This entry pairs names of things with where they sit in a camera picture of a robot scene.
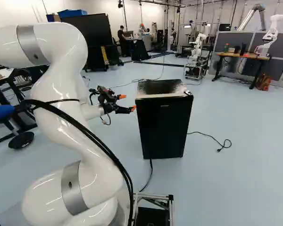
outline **computer monitor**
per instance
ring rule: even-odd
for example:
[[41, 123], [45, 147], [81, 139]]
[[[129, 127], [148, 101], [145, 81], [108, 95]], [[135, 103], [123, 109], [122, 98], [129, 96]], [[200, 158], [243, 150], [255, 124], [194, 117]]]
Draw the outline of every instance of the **computer monitor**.
[[127, 32], [124, 32], [124, 36], [129, 38], [129, 37], [133, 37], [133, 31], [127, 31]]
[[225, 32], [225, 31], [230, 31], [230, 30], [231, 30], [230, 24], [220, 24], [219, 25], [219, 31], [220, 32]]

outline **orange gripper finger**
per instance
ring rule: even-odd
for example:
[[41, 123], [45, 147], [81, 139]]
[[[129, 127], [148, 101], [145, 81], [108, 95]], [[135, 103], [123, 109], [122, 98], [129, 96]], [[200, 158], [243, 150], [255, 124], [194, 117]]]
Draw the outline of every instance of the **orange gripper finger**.
[[124, 98], [126, 98], [127, 97], [127, 95], [119, 95], [119, 99], [124, 99]]
[[136, 105], [131, 107], [131, 112], [133, 112], [136, 109]]

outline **chair base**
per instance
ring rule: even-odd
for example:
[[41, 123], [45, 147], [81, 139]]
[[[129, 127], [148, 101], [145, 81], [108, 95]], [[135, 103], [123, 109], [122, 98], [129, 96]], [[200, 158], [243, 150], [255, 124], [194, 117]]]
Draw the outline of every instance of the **chair base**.
[[24, 132], [15, 136], [8, 144], [9, 148], [18, 150], [24, 148], [32, 143], [34, 138], [33, 132]]

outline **black cabinet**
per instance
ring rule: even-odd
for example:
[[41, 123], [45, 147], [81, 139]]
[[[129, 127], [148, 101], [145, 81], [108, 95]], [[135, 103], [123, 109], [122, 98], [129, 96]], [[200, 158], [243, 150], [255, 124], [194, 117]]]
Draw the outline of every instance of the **black cabinet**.
[[181, 80], [138, 83], [135, 103], [144, 159], [183, 156], [193, 103], [185, 90]]

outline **wooden desk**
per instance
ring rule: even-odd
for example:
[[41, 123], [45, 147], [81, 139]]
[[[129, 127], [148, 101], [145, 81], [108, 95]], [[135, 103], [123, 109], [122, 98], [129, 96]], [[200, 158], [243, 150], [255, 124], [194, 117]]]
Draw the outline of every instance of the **wooden desk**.
[[253, 80], [253, 82], [250, 85], [250, 89], [253, 89], [256, 85], [256, 81], [259, 77], [259, 73], [261, 71], [262, 65], [264, 64], [264, 62], [270, 60], [271, 57], [267, 56], [267, 57], [260, 57], [255, 53], [250, 53], [250, 52], [246, 52], [243, 56], [240, 56], [240, 53], [218, 53], [217, 56], [220, 56], [219, 58], [219, 62], [217, 64], [217, 69], [216, 69], [216, 74], [215, 77], [212, 79], [212, 81], [216, 81], [217, 79], [221, 78], [222, 75], [219, 74], [221, 66], [222, 66], [222, 61], [225, 57], [239, 57], [239, 58], [248, 58], [248, 59], [255, 59], [255, 60], [259, 60], [260, 61], [260, 66], [256, 72], [255, 78]]

